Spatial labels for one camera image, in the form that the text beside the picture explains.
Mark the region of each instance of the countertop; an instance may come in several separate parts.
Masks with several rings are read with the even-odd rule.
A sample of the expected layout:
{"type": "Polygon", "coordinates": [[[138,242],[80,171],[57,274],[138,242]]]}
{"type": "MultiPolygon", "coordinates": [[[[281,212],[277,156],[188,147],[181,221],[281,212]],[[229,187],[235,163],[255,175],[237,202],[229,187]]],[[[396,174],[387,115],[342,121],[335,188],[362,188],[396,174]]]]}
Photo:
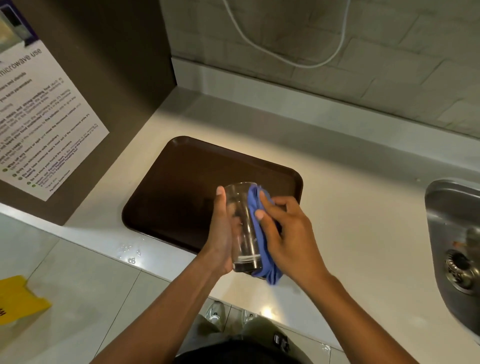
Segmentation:
{"type": "MultiPolygon", "coordinates": [[[[5,205],[0,212],[173,280],[194,255],[128,230],[120,216],[165,144],[179,135],[299,172],[301,208],[327,267],[353,298],[420,363],[478,361],[480,348],[437,290],[424,204],[430,182],[444,177],[480,182],[474,171],[177,88],[65,226],[5,205]]],[[[231,272],[211,296],[339,347],[288,277],[270,287],[231,272]]]]}

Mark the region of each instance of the forearm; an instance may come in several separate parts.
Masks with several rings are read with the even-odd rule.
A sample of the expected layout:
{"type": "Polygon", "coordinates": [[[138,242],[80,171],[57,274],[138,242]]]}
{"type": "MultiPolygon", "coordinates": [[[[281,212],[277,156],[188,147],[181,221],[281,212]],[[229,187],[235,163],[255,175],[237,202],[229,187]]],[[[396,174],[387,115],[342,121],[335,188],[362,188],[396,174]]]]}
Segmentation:
{"type": "Polygon", "coordinates": [[[351,298],[335,277],[313,279],[302,288],[330,325],[352,364],[417,363],[351,298]]]}
{"type": "Polygon", "coordinates": [[[170,363],[221,274],[200,253],[92,364],[170,363]]]}

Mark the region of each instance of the drain strainer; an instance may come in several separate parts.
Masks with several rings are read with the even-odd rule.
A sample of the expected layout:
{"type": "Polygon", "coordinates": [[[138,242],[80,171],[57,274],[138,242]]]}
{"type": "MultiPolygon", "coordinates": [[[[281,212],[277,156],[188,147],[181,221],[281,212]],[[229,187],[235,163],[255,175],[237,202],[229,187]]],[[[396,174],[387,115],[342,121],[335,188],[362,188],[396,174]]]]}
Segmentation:
{"type": "Polygon", "coordinates": [[[445,257],[448,280],[460,292],[473,294],[474,274],[468,258],[457,250],[449,250],[445,257]]]}

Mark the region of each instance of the power cord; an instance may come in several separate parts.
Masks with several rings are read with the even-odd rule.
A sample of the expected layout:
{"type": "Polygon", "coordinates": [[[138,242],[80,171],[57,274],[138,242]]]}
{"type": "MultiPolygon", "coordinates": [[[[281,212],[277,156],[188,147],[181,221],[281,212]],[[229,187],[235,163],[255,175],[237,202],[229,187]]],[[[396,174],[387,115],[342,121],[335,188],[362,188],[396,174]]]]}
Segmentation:
{"type": "Polygon", "coordinates": [[[251,41],[250,39],[247,38],[247,36],[242,32],[242,29],[240,28],[239,24],[237,23],[237,20],[235,19],[233,13],[232,13],[232,9],[230,8],[230,5],[228,4],[228,1],[227,0],[223,0],[223,3],[225,5],[225,9],[227,9],[227,12],[230,16],[230,19],[232,20],[232,23],[233,25],[235,26],[235,28],[237,29],[238,33],[240,34],[240,36],[243,38],[243,40],[245,42],[247,42],[248,44],[250,44],[252,47],[266,53],[266,54],[269,54],[271,55],[272,57],[275,57],[277,58],[278,60],[281,60],[285,63],[288,63],[292,66],[295,66],[295,67],[299,67],[299,68],[317,68],[317,67],[320,67],[320,66],[323,66],[325,64],[327,64],[328,62],[330,62],[333,58],[335,58],[335,56],[338,54],[338,52],[340,51],[340,49],[342,48],[342,45],[343,45],[343,42],[345,40],[345,30],[347,29],[347,16],[348,16],[348,8],[350,7],[350,0],[347,0],[347,6],[345,7],[345,14],[343,15],[343,23],[342,23],[342,34],[341,34],[341,37],[340,37],[340,42],[338,44],[338,47],[336,49],[336,51],[325,61],[321,62],[321,63],[317,63],[317,64],[301,64],[301,63],[295,63],[295,62],[292,62],[272,51],[269,51],[268,49],[265,49],[261,46],[259,46],[258,44],[255,44],[253,41],[251,41]]]}

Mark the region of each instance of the olive green pants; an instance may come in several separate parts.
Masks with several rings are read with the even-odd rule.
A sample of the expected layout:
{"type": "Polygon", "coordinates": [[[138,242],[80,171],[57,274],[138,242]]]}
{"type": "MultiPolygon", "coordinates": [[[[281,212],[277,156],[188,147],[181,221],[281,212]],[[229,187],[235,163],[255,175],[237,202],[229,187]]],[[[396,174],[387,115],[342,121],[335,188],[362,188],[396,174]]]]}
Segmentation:
{"type": "MultiPolygon", "coordinates": [[[[256,317],[243,327],[241,332],[236,335],[228,335],[220,330],[206,318],[198,315],[192,324],[183,344],[180,347],[178,355],[185,352],[191,352],[205,346],[221,344],[227,340],[253,340],[266,348],[283,351],[278,345],[275,345],[274,336],[277,333],[285,333],[275,326],[270,320],[264,317],[256,317]]],[[[312,361],[301,351],[290,339],[288,339],[289,350],[285,354],[296,359],[302,364],[312,364],[312,361]]]]}

